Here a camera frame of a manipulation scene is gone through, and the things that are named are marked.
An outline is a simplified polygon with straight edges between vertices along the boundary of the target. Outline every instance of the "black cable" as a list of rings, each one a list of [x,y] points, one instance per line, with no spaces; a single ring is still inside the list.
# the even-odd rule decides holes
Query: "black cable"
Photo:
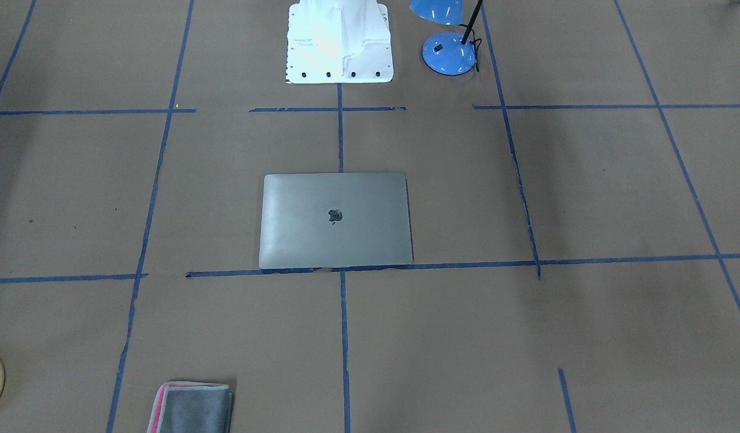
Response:
[[[468,28],[468,25],[466,24],[459,24],[458,26]],[[472,28],[470,33],[472,33],[472,46],[474,46],[474,67],[477,70],[477,72],[479,72],[478,52],[479,52],[479,47],[482,46],[483,44],[483,38],[477,38],[477,33],[474,31],[474,28]]]

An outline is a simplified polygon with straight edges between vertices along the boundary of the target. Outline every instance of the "silver laptop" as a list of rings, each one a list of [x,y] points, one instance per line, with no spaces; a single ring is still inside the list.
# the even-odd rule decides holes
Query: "silver laptop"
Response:
[[[261,269],[409,263],[405,173],[266,176]]]

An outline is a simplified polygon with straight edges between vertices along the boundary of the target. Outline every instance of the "gray cloth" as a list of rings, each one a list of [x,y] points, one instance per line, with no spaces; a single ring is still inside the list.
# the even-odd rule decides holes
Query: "gray cloth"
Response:
[[[227,433],[232,410],[228,386],[183,383],[183,386],[164,384],[163,397],[161,392],[156,395],[148,433]]]

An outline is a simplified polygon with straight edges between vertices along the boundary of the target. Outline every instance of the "lamp shade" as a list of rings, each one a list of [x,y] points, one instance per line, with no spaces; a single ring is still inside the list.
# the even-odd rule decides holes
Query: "lamp shade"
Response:
[[[410,10],[428,21],[439,24],[454,25],[461,22],[463,16],[461,0],[410,0]]]

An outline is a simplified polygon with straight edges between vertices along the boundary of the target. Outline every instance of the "lamp base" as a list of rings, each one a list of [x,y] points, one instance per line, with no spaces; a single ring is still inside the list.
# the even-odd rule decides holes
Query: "lamp base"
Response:
[[[467,41],[462,45],[462,38],[456,32],[442,32],[426,39],[421,51],[426,66],[445,76],[460,76],[470,71],[476,63],[474,44]]]

